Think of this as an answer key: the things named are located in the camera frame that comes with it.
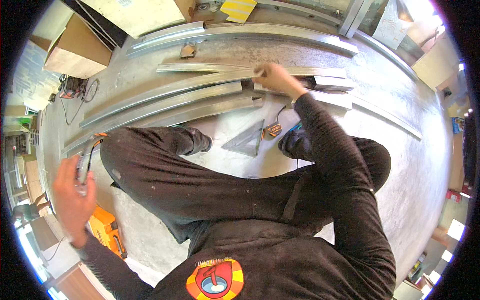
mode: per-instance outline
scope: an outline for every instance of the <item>yellow tool case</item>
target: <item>yellow tool case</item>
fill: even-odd
[[[102,245],[108,247],[122,259],[127,258],[127,252],[120,242],[117,222],[111,213],[97,205],[88,223],[93,235]]]

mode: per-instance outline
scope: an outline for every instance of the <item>black pants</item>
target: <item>black pants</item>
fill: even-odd
[[[305,137],[295,134],[292,140],[288,154],[284,154],[308,160]],[[370,170],[376,192],[390,172],[390,155],[377,142],[353,140]],[[287,222],[312,234],[329,221],[329,203],[322,201],[328,187],[316,180],[321,168],[318,164],[275,177],[244,179],[179,157],[207,146],[207,137],[195,128],[125,127],[104,139],[101,159],[116,185],[159,217],[178,243],[193,238],[198,228],[220,220]]]

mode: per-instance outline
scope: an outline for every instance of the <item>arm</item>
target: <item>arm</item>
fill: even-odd
[[[285,69],[268,64],[256,69],[259,71],[263,71],[262,76],[253,78],[254,82],[297,99],[295,111],[312,145],[313,161],[320,166],[318,176],[329,195],[337,250],[394,280],[395,260],[382,229],[372,181],[360,151],[323,104],[307,94]]]
[[[115,299],[144,299],[153,291],[153,287],[143,282],[118,255],[100,244],[90,232],[85,232],[85,245],[74,248],[82,262]]]
[[[57,217],[72,246],[105,288],[116,299],[144,299],[153,288],[116,254],[104,247],[85,230],[85,224],[96,206],[96,185],[90,171],[86,179],[87,195],[75,189],[78,156],[64,159],[53,183]]]

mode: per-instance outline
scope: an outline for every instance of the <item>yellow paper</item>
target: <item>yellow paper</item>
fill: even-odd
[[[220,10],[228,14],[227,21],[245,23],[257,5],[253,0],[226,0]]]

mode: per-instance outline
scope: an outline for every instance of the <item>metal sheet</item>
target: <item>metal sheet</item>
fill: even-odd
[[[136,49],[131,48],[127,51],[127,56],[133,57],[149,51],[183,44],[185,42],[197,42],[205,39],[252,37],[297,40],[327,47],[349,56],[358,54],[358,49],[356,46],[342,42],[336,36],[323,34],[318,31],[278,24],[245,23],[237,26],[207,28],[201,33],[171,36],[158,42],[138,47]]]
[[[155,115],[155,120],[150,120],[153,116],[149,117],[147,121],[138,120],[132,124],[133,127],[145,128],[155,126],[173,126],[181,123],[185,123],[191,120],[199,118],[214,116],[225,112],[230,112],[243,108],[262,107],[262,99],[252,100],[252,97],[234,98],[224,101],[222,99],[216,99],[214,101],[201,101],[196,102],[194,105],[187,105],[173,110],[167,110]],[[95,151],[99,151],[102,144],[95,148]],[[79,147],[73,147],[68,151],[63,151],[61,155],[71,157],[74,154],[79,154]]]
[[[382,108],[380,108],[376,105],[373,105],[372,103],[367,102],[367,101],[365,101],[365,100],[363,100],[363,99],[361,99],[357,96],[354,96],[354,95],[352,95],[352,96],[353,96],[353,98],[352,98],[353,104],[358,105],[358,106],[360,106],[360,107],[362,107],[366,110],[369,110],[369,111],[373,112],[374,114],[377,114],[377,115],[395,123],[396,125],[405,129],[409,133],[415,135],[419,139],[423,138],[423,135],[418,130],[414,129],[413,127],[411,127],[410,125],[408,125],[404,121],[400,120],[399,118],[395,117],[391,113],[389,113],[389,112],[383,110]]]
[[[360,10],[360,7],[363,3],[364,3],[364,0],[350,0],[350,4],[348,5],[347,14],[345,16],[343,24],[338,29],[339,34],[343,36],[347,34],[348,29],[352,25],[352,22],[357,16]]]
[[[362,5],[360,6],[359,12],[355,16],[355,18],[352,21],[352,24],[350,25],[350,28],[348,29],[347,33],[345,34],[345,37],[352,38],[352,36],[355,34],[355,31],[358,29],[360,26],[361,21],[363,18],[365,18],[365,15],[367,14],[368,9],[370,8],[370,4],[372,3],[372,0],[365,0]]]
[[[156,72],[229,72],[237,70],[251,69],[250,67],[238,65],[225,65],[215,63],[201,62],[180,62],[180,63],[161,63],[158,65]]]
[[[214,96],[222,96],[222,95],[227,95],[232,93],[240,93],[241,91],[242,91],[242,87],[239,81],[228,83],[228,84],[219,84],[219,85],[214,85],[211,87],[206,87],[203,89],[191,91],[188,93],[180,94],[177,96],[173,96],[168,99],[157,101],[150,105],[144,106],[142,108],[128,111],[124,114],[119,115],[117,118],[114,118],[110,122],[106,122],[99,126],[96,126],[93,130],[89,131],[82,137],[64,146],[64,148],[61,151],[61,154],[66,153],[82,145],[83,143],[87,142],[89,138],[96,132],[108,132],[115,128],[129,124],[135,120],[146,118],[148,116],[158,114],[162,111],[176,108],[182,105],[186,105],[200,99],[214,97]]]
[[[371,47],[375,51],[379,52],[386,58],[388,58],[392,63],[394,63],[397,67],[399,67],[406,75],[408,75],[413,81],[418,81],[418,76],[415,71],[412,70],[409,65],[407,65],[398,55],[393,53],[392,50],[387,48],[384,44],[380,43],[373,37],[369,36],[368,34],[357,30],[355,32],[354,38],[358,39],[362,43],[366,44],[367,46]]]
[[[181,36],[187,33],[199,33],[204,31],[205,23],[203,21],[182,24],[167,29],[158,30],[140,37],[132,42],[131,48],[136,49],[142,45],[148,45],[172,36]]]
[[[341,23],[339,19],[329,16],[328,14],[314,11],[309,8],[301,7],[301,6],[290,4],[290,3],[284,3],[284,2],[272,1],[272,0],[257,0],[256,7],[274,9],[280,12],[288,12],[288,13],[300,15],[303,17],[307,17],[310,20],[324,22],[333,26]]]
[[[336,75],[343,76],[346,73],[344,69],[335,68],[315,68],[315,67],[287,67],[287,71],[293,76],[311,76],[311,75]],[[106,116],[118,113],[124,109],[139,105],[146,101],[150,101],[156,98],[165,97],[174,93],[193,90],[198,87],[214,85],[219,83],[226,83],[231,81],[238,81],[244,79],[250,79],[255,77],[253,69],[245,69],[231,72],[220,72],[214,74],[207,74],[180,80],[171,84],[159,86],[149,91],[138,94],[134,97],[125,99],[123,101],[114,104],[95,115],[86,118],[80,122],[80,127],[87,126],[95,121],[98,121]]]
[[[277,95],[283,95],[287,96],[285,93],[281,92],[275,92],[275,91],[270,91],[266,88],[264,88],[261,84],[255,84],[253,86],[253,89],[255,91],[259,92],[266,92],[266,93],[271,93],[271,94],[277,94]],[[341,108],[345,108],[347,110],[352,110],[352,95],[341,93],[341,94],[329,94],[329,93],[324,93],[320,91],[309,91],[310,95],[317,100],[321,101],[324,103],[328,103],[331,105],[335,105]]]
[[[314,76],[314,90],[351,91],[357,85],[348,78]]]

